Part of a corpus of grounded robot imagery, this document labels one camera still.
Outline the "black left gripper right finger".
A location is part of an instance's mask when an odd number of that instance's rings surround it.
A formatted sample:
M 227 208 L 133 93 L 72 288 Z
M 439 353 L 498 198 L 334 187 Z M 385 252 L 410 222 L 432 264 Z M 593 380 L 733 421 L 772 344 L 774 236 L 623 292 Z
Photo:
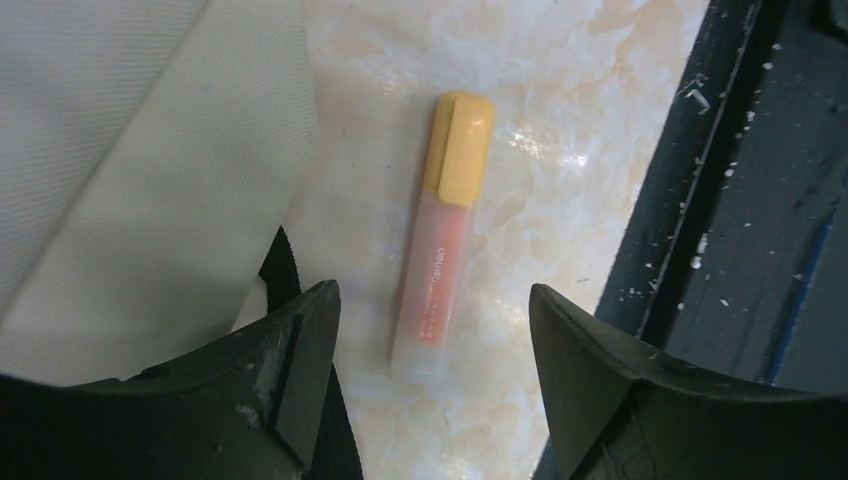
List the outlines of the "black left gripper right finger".
M 843 479 L 847 398 L 700 368 L 544 284 L 529 325 L 563 479 Z

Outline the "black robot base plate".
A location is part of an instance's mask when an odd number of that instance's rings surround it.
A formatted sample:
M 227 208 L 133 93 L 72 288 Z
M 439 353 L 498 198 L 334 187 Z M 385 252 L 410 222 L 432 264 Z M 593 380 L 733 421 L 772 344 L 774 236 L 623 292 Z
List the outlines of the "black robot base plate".
M 714 1 L 596 319 L 847 398 L 847 5 Z

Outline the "cream canvas backpack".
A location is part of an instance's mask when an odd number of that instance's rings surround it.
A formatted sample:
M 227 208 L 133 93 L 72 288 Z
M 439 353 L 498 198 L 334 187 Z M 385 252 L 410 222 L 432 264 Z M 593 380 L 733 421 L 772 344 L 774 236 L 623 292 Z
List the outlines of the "cream canvas backpack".
M 125 381 L 282 308 L 299 1 L 1 5 L 1 380 Z

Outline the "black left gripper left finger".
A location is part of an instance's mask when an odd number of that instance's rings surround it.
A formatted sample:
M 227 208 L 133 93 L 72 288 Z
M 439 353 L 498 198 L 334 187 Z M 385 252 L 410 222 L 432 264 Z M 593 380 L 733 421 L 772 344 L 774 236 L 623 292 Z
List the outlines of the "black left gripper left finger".
M 5 479 L 338 479 L 338 284 L 131 379 L 1 380 Z

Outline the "orange pink highlighter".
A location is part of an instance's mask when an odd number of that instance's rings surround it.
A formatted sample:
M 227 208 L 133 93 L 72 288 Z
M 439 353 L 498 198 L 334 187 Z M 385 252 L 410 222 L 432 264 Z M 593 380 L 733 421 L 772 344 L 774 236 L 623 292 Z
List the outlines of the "orange pink highlighter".
M 450 92 L 438 100 L 391 352 L 395 378 L 429 381 L 446 368 L 495 115 L 479 95 Z

